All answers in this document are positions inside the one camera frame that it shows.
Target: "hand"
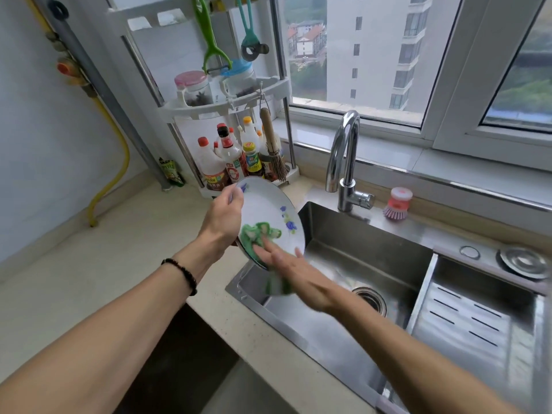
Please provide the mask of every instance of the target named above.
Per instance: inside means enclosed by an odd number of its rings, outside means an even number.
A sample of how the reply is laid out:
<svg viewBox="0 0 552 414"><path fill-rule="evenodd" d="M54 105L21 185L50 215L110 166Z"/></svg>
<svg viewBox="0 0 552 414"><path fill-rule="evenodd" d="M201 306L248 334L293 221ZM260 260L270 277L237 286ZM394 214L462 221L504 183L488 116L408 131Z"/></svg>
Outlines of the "hand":
<svg viewBox="0 0 552 414"><path fill-rule="evenodd" d="M334 307L332 296L341 287L308 264L298 248L295 249L294 257L266 238L263 238L263 243L264 249L253 245L260 259L287 279L292 284L293 291L309 307L315 311L330 313Z"/></svg>
<svg viewBox="0 0 552 414"><path fill-rule="evenodd" d="M225 187L221 195L212 201L203 219L198 238L214 241L216 250L222 255L239 234L243 205L242 190L235 185Z"/></svg>

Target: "faucet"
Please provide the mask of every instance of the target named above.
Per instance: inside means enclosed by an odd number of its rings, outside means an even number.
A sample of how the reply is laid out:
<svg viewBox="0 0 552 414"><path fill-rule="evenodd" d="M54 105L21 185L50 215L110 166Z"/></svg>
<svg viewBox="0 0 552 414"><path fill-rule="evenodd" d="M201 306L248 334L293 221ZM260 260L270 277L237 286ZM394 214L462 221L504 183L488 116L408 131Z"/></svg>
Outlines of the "faucet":
<svg viewBox="0 0 552 414"><path fill-rule="evenodd" d="M349 110L341 119L333 139L332 151L329 154L328 169L326 171L326 191L334 193L339 190L339 202L337 208L342 212L351 212L353 205L371 209L374 206L375 197L369 193L355 190L353 179L354 161L357 157L358 133L361 127L361 117L356 110ZM345 149L345 177L337 183L341 175Z"/></svg>

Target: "green peeler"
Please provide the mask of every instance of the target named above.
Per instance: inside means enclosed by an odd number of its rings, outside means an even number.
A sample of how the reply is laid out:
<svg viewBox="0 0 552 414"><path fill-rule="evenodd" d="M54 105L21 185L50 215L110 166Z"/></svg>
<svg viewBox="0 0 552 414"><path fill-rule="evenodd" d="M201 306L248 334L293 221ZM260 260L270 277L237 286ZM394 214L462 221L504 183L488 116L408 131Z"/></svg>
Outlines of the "green peeler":
<svg viewBox="0 0 552 414"><path fill-rule="evenodd" d="M259 38L253 31L253 18L251 15L251 0L247 0L247 12L249 13L249 27L247 26L244 14L244 8L242 7L241 0L236 0L236 4L239 7L239 14L242 16L242 22L244 22L245 37L242 41L241 51L242 57L249 62L253 62L257 59L259 54L267 54L269 51L266 43L259 42Z"/></svg>
<svg viewBox="0 0 552 414"><path fill-rule="evenodd" d="M212 33L211 17L209 17L209 8L205 4L205 0L191 0L194 7L195 19L198 21L199 28L202 30L203 38L207 43L207 52L203 59L203 72L207 74L207 61L213 55L222 56L228 62L228 68L232 69L232 61L220 49L215 42L215 35Z"/></svg>

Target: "building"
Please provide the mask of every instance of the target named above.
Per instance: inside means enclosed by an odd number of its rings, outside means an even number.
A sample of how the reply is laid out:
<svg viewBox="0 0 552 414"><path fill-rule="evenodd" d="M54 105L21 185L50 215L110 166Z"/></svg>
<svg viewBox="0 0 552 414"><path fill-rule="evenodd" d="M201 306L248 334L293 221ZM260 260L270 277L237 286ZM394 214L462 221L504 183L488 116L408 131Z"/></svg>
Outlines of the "building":
<svg viewBox="0 0 552 414"><path fill-rule="evenodd" d="M310 32L315 26L324 26L322 20L305 20L297 24L293 24L293 27L297 29L297 37L301 37L304 34Z"/></svg>
<svg viewBox="0 0 552 414"><path fill-rule="evenodd" d="M294 27L290 27L287 30L287 46L290 57L294 58L297 54L297 29Z"/></svg>
<svg viewBox="0 0 552 414"><path fill-rule="evenodd" d="M326 44L326 33L321 25L314 26L297 39L297 56L315 57Z"/></svg>
<svg viewBox="0 0 552 414"><path fill-rule="evenodd" d="M328 0L327 101L423 113L459 2Z"/></svg>

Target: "sink hole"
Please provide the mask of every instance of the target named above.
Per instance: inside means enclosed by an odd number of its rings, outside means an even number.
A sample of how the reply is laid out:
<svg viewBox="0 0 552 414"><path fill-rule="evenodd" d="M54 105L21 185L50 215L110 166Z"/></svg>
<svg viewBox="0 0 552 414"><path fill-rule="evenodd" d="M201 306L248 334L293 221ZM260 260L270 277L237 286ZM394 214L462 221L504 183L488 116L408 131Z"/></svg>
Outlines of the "sink hole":
<svg viewBox="0 0 552 414"><path fill-rule="evenodd" d="M387 315L387 305L382 296L374 289L370 287L359 287L354 289L353 292L364 299L378 313L384 317Z"/></svg>

